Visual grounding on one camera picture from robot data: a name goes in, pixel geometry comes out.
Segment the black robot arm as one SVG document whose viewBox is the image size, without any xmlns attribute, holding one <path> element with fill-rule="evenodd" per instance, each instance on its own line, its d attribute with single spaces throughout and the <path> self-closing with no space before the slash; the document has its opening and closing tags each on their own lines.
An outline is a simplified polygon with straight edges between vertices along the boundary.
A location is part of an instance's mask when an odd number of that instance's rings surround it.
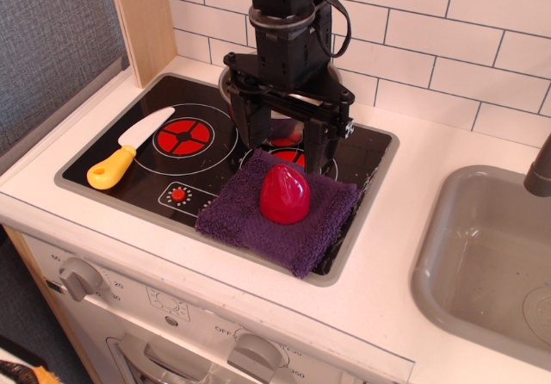
<svg viewBox="0 0 551 384">
<path fill-rule="evenodd" d="M 228 91 L 234 124 L 244 144 L 258 148 L 277 112 L 303 124 L 305 170 L 317 174 L 353 132 L 354 94 L 331 75 L 330 63 L 347 50 L 331 48 L 332 12 L 347 15 L 339 0 L 252 0 L 254 54 L 228 53 Z"/>
</svg>

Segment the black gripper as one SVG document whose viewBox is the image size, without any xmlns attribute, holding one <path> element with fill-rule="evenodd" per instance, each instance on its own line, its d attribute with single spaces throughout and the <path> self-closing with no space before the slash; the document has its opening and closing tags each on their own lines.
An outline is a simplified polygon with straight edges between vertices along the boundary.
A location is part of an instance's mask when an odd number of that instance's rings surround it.
<svg viewBox="0 0 551 384">
<path fill-rule="evenodd" d="M 338 53 L 331 50 L 329 25 L 309 25 L 295 32 L 257 30 L 257 51 L 252 54 L 228 53 L 224 64 L 233 70 L 252 75 L 271 87 L 297 90 L 314 75 L 326 70 L 331 59 L 340 56 L 350 43 L 346 37 Z M 230 112 L 240 138 L 249 149 L 258 148 L 269 136 L 270 108 L 263 102 L 264 90 L 245 92 L 229 89 Z M 353 120 L 350 118 L 350 133 Z M 304 123 L 303 146 L 305 171 L 319 174 L 337 152 L 339 137 L 323 121 Z"/>
</svg>

